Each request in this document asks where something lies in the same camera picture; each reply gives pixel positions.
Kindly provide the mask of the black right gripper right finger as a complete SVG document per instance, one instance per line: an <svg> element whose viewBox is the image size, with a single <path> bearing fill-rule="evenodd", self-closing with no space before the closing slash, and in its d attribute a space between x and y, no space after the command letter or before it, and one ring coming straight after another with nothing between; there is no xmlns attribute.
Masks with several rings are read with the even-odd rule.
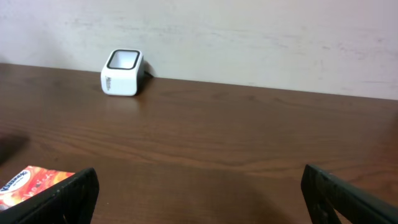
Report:
<svg viewBox="0 0 398 224"><path fill-rule="evenodd" d="M397 208L315 165L305 166L301 190L312 223L340 223L340 213L351 223L397 224Z"/></svg>

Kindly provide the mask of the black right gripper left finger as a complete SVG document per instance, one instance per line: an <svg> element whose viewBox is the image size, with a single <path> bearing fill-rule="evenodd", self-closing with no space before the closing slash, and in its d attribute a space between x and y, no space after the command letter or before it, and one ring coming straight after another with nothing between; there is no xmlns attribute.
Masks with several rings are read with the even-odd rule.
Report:
<svg viewBox="0 0 398 224"><path fill-rule="evenodd" d="M83 169L1 212L1 224L90 224L100 185L94 168Z"/></svg>

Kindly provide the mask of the orange Kleenex tissue pack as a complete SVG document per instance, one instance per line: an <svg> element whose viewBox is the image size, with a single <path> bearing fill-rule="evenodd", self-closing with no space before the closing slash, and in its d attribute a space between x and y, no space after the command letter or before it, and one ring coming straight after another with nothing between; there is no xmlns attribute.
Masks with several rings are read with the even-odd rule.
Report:
<svg viewBox="0 0 398 224"><path fill-rule="evenodd" d="M1 187L1 211L41 193L74 174L74 172L27 166Z"/></svg>

